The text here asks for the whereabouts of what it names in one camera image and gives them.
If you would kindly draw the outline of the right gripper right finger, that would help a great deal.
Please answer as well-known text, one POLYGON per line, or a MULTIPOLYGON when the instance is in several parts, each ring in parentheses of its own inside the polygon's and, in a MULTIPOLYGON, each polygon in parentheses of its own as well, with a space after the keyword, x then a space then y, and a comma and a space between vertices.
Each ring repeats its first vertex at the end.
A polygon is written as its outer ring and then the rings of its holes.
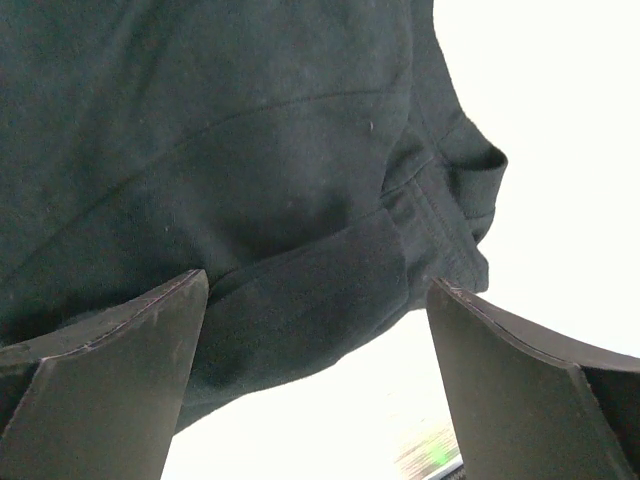
POLYGON ((426 306, 465 478, 638 478, 638 358, 443 280, 426 306))

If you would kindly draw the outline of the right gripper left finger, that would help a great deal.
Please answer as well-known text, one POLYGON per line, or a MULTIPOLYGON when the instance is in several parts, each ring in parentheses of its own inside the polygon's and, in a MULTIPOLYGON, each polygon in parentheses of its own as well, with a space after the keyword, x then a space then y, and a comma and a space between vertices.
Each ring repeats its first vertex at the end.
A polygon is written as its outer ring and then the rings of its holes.
POLYGON ((5 479, 162 475, 208 298, 192 270, 1 351, 5 479))

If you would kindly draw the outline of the black t shirt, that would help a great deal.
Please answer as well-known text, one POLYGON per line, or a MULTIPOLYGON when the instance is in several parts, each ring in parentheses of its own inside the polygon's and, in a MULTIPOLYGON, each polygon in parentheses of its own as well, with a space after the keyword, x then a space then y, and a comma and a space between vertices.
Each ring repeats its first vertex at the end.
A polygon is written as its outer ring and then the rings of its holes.
POLYGON ((429 1, 5 1, 1 341, 202 269, 185 429, 485 291, 506 165, 429 1))

